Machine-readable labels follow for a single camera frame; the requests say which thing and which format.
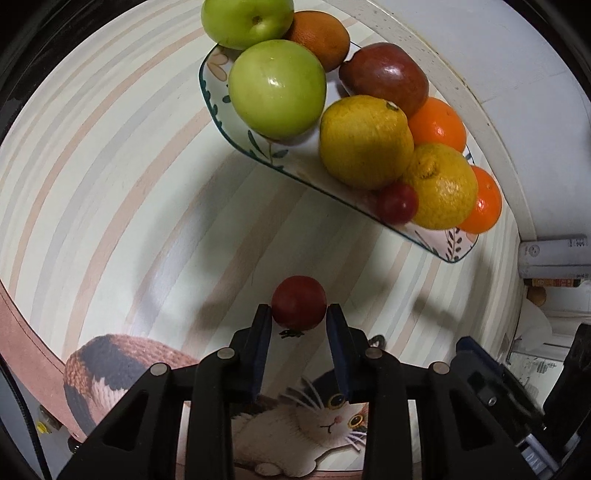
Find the red cherry tomato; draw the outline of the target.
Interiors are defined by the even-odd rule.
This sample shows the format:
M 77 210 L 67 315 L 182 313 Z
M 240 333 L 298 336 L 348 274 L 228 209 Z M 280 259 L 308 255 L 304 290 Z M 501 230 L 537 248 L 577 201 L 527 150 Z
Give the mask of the red cherry tomato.
M 273 320 L 284 329 L 308 331 L 325 318 L 327 295 L 314 278 L 290 276 L 284 279 L 271 298 Z
M 417 192 L 401 181 L 384 187 L 377 197 L 377 215 L 386 224 L 407 224 L 415 217 L 418 208 Z

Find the yellow lemon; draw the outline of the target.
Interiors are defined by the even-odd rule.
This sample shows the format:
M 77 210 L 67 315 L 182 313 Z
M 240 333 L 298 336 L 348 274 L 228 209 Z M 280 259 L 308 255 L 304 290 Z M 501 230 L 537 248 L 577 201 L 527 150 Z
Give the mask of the yellow lemon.
M 429 230 L 458 227 L 476 205 L 478 180 L 471 165 L 444 144 L 417 146 L 402 181 L 418 196 L 413 222 Z
M 379 190 L 399 179 L 414 152 L 404 111 L 391 101 L 355 95 L 332 103 L 322 115 L 318 155 L 342 183 Z

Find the brownish orange fruit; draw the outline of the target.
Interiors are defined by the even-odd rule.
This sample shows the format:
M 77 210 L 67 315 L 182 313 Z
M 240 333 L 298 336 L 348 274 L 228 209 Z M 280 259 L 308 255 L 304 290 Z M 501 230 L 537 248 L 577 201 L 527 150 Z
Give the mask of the brownish orange fruit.
M 477 202 L 469 217 L 459 229 L 473 235 L 480 235 L 492 229 L 502 213 L 503 198 L 495 179 L 484 169 L 473 165 L 478 181 Z

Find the orange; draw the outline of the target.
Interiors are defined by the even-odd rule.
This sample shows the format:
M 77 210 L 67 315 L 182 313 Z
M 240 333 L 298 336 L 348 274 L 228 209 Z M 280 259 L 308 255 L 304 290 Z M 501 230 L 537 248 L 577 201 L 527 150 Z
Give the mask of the orange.
M 438 143 L 463 153 L 467 144 L 467 130 L 460 116 L 435 97 L 429 97 L 410 118 L 409 128 L 416 145 Z
M 296 42 L 318 58 L 325 72 L 341 66 L 349 54 L 349 32 L 339 19 L 321 11 L 298 11 L 284 39 Z

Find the green apple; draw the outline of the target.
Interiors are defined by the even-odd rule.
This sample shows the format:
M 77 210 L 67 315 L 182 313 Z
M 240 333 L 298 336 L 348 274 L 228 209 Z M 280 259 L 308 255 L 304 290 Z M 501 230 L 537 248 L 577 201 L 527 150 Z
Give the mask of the green apple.
M 291 0 L 205 0 L 200 19 L 205 33 L 222 47 L 245 50 L 280 39 L 294 20 Z
M 327 79 L 310 50 L 293 41 L 269 40 L 236 58 L 228 92 L 250 129 L 283 141 L 315 127 L 325 108 Z

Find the dark red apple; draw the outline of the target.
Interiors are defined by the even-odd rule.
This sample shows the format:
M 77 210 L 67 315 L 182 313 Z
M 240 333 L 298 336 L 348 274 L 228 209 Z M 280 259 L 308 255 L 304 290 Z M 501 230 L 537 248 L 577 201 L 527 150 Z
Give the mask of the dark red apple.
M 393 102 L 411 118 L 427 101 L 429 81 L 421 67 L 398 45 L 362 47 L 339 67 L 339 80 L 352 95 Z

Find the brown round fruit corner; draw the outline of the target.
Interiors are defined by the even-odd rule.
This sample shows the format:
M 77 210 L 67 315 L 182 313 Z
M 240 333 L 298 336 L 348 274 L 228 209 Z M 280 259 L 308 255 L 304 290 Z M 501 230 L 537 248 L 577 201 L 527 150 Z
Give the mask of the brown round fruit corner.
M 542 286 L 529 286 L 526 298 L 537 307 L 542 307 L 547 301 L 547 291 Z

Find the striped table mat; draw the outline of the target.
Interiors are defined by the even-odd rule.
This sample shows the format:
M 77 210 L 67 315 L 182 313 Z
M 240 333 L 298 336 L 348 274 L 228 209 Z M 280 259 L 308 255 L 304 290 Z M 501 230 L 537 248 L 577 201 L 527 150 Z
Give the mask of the striped table mat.
M 450 265 L 246 158 L 218 132 L 198 74 L 211 40 L 197 1 L 148 1 L 57 31 L 1 144 L 1 351 L 75 436 L 63 371 L 106 334 L 200 357 L 228 343 L 291 275 L 318 279 L 349 323 L 401 360 L 453 355 L 464 335 L 506 354 L 522 290 L 505 212 Z

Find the floral oval ceramic plate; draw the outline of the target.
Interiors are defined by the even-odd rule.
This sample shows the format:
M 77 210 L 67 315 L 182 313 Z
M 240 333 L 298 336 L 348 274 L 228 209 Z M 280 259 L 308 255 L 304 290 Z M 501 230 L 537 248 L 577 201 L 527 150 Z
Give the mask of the floral oval ceramic plate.
M 378 222 L 380 218 L 376 213 L 377 195 L 346 186 L 332 178 L 325 169 L 318 158 L 317 128 L 308 131 L 304 136 L 280 143 L 264 138 L 239 118 L 230 101 L 228 90 L 228 75 L 238 55 L 238 51 L 216 45 L 205 56 L 198 73 L 205 106 L 224 139 L 250 159 Z M 479 239 L 478 235 L 467 233 L 457 227 L 448 230 L 429 230 L 412 222 L 405 225 L 388 224 L 386 227 L 450 264 L 463 260 L 471 253 Z

